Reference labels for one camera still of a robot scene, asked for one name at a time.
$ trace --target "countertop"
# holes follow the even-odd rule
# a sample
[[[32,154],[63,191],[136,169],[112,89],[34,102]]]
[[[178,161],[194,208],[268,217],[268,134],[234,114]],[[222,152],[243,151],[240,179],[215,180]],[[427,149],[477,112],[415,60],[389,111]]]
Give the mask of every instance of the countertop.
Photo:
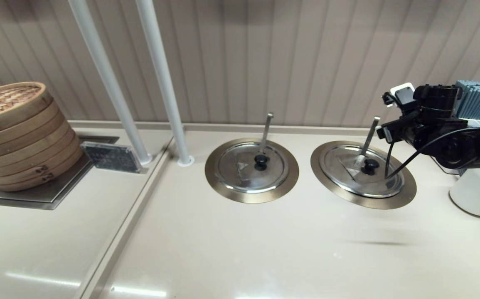
[[[116,144],[130,145],[122,129],[72,126],[81,135],[120,136]],[[0,206],[0,299],[80,297],[171,140],[166,129],[139,133],[157,155],[145,174],[92,168],[55,210]]]
[[[298,161],[297,184],[275,201],[242,204],[208,185],[205,161],[225,142],[261,134],[189,130],[195,163],[168,162],[101,298],[480,298],[480,218],[449,199],[455,176],[420,155],[409,164],[418,185],[409,205],[364,208],[331,193],[310,168],[320,144],[364,136],[272,132],[268,139]],[[376,138],[372,146],[388,149]],[[400,142],[393,155],[404,161],[413,152]]]

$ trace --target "bamboo steamer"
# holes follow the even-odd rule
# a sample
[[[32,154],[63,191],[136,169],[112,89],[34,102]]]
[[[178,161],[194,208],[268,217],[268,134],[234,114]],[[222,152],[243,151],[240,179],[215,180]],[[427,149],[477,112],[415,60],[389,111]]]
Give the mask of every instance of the bamboo steamer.
[[[20,191],[49,182],[81,156],[78,136],[44,84],[0,87],[1,191]]]

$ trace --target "bamboo steamer lid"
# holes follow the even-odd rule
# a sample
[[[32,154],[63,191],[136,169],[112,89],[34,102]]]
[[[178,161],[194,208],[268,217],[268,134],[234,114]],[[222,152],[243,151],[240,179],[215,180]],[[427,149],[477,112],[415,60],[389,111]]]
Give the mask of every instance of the bamboo steamer lid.
[[[78,136],[44,84],[0,87],[1,191],[20,191],[49,182],[81,155]]]

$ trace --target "black cable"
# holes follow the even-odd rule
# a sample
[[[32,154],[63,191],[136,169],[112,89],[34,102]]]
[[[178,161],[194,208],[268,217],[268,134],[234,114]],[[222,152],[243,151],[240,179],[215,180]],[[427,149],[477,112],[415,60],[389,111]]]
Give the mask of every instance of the black cable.
[[[438,138],[432,140],[431,142],[428,142],[427,144],[425,144],[424,146],[422,146],[421,148],[419,148],[417,151],[415,151],[415,153],[413,153],[413,155],[411,155],[406,161],[404,161],[404,163],[399,166],[399,168],[397,168],[396,170],[394,170],[390,175],[386,176],[386,180],[389,180],[390,178],[392,178],[394,175],[398,174],[401,170],[403,170],[403,168],[405,168],[413,159],[415,159],[415,157],[417,157],[417,155],[419,155],[420,153],[423,152],[423,150],[425,148],[427,148],[428,146],[430,146],[431,144],[437,142],[438,140],[441,140],[447,136],[450,136],[452,134],[456,134],[456,133],[460,133],[460,132],[466,132],[466,131],[474,131],[474,130],[480,130],[480,127],[467,127],[466,129],[460,129],[460,130],[456,130],[456,131],[451,131],[451,132],[448,132],[447,134],[443,134],[441,136],[439,136]]]
[[[393,143],[390,144],[390,146],[389,146],[388,157],[386,157],[386,167],[384,167],[384,178],[387,178],[387,177],[388,177],[389,161],[390,161],[390,159],[391,159],[391,151],[393,150],[394,144],[395,144],[395,142],[393,142]]]

